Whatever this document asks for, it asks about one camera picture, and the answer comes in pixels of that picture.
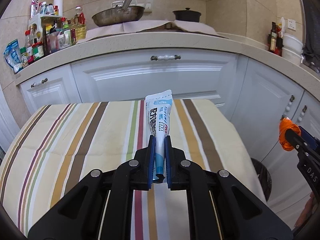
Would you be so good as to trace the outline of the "person's right hand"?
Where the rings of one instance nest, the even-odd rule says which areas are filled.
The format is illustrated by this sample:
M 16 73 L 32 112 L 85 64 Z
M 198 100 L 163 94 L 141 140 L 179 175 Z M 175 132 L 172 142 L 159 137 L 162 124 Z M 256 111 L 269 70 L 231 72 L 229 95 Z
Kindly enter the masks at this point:
M 317 205 L 318 205 L 318 202 L 316 200 L 315 194 L 312 192 L 312 193 L 310 193 L 310 198 L 306 202 L 306 205 L 304 206 L 303 211 L 301 212 L 301 214 L 299 215 L 299 217 L 295 223 L 295 228 L 302 226 L 303 223 L 307 221 L 307 219 L 315 211 Z

